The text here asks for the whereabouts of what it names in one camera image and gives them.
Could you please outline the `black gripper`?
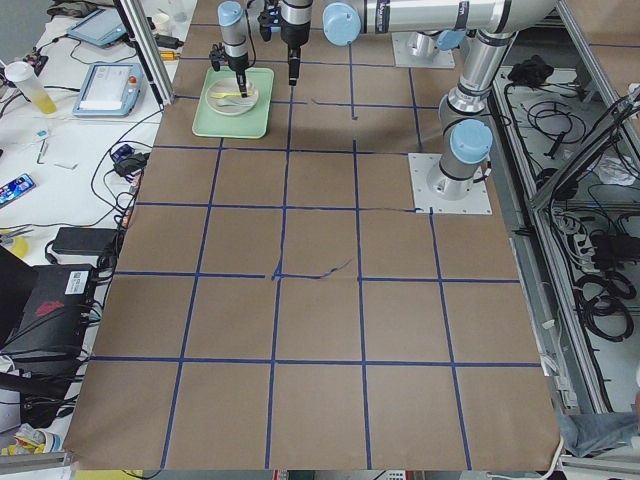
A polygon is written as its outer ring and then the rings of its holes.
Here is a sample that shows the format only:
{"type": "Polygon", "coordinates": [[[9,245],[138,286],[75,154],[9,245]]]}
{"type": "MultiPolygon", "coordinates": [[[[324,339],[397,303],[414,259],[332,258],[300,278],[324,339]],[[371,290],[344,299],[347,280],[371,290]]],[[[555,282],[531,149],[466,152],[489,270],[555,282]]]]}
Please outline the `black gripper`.
{"type": "Polygon", "coordinates": [[[301,65],[301,48],[288,47],[288,83],[290,86],[296,86],[300,76],[301,65]]]}
{"type": "Polygon", "coordinates": [[[238,89],[241,97],[247,98],[248,90],[247,90],[246,72],[244,70],[238,70],[236,72],[236,80],[237,80],[238,89]]]}

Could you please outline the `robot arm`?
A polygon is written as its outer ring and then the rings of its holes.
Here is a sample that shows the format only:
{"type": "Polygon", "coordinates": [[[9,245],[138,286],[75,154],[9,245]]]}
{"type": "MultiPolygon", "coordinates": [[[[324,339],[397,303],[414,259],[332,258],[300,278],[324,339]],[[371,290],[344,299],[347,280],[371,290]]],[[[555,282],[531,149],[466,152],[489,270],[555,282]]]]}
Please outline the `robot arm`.
{"type": "Polygon", "coordinates": [[[222,41],[209,53],[212,68],[219,71],[223,62],[235,73],[240,95],[248,96],[246,70],[249,68],[247,33],[243,27],[244,9],[237,1],[224,1],[217,9],[222,41]]]}
{"type": "Polygon", "coordinates": [[[549,14],[553,1],[327,1],[322,26],[336,46],[361,34],[475,31],[458,83],[441,100],[444,151],[426,175],[439,201],[459,202],[479,183],[476,173],[493,143],[479,120],[493,80],[517,33],[549,14]]]}

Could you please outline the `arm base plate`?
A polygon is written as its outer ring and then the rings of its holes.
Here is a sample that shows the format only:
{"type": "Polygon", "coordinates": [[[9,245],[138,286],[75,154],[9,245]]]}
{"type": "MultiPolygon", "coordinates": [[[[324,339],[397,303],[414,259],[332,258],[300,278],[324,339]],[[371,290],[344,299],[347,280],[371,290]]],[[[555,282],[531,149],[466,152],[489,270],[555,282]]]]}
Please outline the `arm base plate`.
{"type": "Polygon", "coordinates": [[[424,214],[491,215],[482,168],[477,166],[471,179],[453,180],[441,171],[440,158],[408,154],[414,209],[424,214]]]}
{"type": "Polygon", "coordinates": [[[442,31],[395,32],[392,46],[396,67],[454,69],[455,60],[451,50],[440,48],[437,41],[442,31]]]}

